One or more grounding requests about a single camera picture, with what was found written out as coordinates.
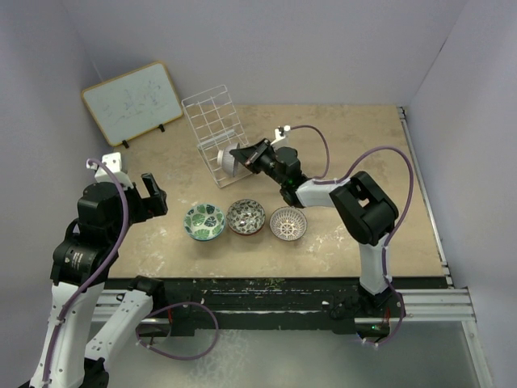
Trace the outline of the white mandala pattern bowl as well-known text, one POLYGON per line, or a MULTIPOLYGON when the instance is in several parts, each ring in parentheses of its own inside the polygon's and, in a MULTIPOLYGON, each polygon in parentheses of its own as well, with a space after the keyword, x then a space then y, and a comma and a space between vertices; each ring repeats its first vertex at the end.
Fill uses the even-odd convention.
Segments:
POLYGON ((305 235, 308 221, 303 212, 294 207, 278 208, 270 217, 271 232, 280 240, 296 241, 305 235))

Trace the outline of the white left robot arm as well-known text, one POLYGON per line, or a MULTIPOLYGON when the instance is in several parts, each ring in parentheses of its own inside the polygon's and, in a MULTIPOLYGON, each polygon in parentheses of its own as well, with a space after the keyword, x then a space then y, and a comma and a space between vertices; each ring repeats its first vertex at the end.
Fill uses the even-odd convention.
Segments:
POLYGON ((111 362, 147 315, 166 308, 162 281, 137 276, 130 281, 116 312, 93 338, 95 307, 128 228, 166 215, 166 192, 150 173, 142 175, 149 193, 134 183, 117 187, 93 183, 78 200, 78 215, 53 252, 52 306, 40 360, 26 387, 105 387, 111 362))

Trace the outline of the brown floral pattern bowl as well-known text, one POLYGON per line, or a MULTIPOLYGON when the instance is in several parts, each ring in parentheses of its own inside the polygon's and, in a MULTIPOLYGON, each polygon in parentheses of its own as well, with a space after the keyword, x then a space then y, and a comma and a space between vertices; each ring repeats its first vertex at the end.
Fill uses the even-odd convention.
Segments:
POLYGON ((266 211, 261 204, 251 199, 237 200, 230 205, 226 214, 226 224, 241 236, 257 234, 265 225, 266 211))

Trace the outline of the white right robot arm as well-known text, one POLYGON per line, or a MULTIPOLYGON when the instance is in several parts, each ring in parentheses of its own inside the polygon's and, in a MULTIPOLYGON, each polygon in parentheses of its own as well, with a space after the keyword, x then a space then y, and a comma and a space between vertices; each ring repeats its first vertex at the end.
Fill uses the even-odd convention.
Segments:
POLYGON ((295 208, 336 209, 349 235, 359 244, 361 274, 359 307, 368 316, 377 316, 388 306, 392 277, 388 274, 387 244, 396 230, 397 206, 365 171, 348 171, 333 180, 310 179, 301 170, 297 150, 274 148, 267 139, 221 152, 233 170, 239 166, 264 173, 280 186, 284 201, 295 208))

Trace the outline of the purple striped bowl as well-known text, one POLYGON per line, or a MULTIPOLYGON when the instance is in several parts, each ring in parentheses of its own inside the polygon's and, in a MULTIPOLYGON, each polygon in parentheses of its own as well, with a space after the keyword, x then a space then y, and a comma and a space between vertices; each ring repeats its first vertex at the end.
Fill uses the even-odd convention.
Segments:
POLYGON ((231 150, 238 150, 240 144, 233 143, 227 145, 223 150, 219 150, 217 154, 217 165, 223 170, 223 172, 230 178, 234 178, 237 175, 238 161, 230 153, 231 150))

